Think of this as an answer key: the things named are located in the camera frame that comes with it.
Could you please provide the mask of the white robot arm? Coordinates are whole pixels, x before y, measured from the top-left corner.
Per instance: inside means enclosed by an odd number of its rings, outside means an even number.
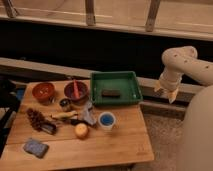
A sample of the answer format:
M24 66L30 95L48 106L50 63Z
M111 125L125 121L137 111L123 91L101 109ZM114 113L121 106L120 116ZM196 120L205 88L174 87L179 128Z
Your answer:
M213 171L213 62L199 60L193 46L165 50L162 62L154 91L163 89L170 103L176 100L183 75L204 86L186 110L176 171Z

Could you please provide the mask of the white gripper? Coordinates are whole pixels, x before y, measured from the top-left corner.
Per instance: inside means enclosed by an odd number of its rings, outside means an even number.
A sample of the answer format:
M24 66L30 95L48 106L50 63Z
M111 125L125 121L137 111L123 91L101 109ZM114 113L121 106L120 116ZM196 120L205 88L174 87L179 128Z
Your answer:
M170 70L164 70L160 75L159 82L156 82L154 87L154 92L159 91L162 87L168 91L173 91L168 93L169 103L172 104L177 97L177 91L175 91L180 85L182 80L182 74L177 72L172 72Z

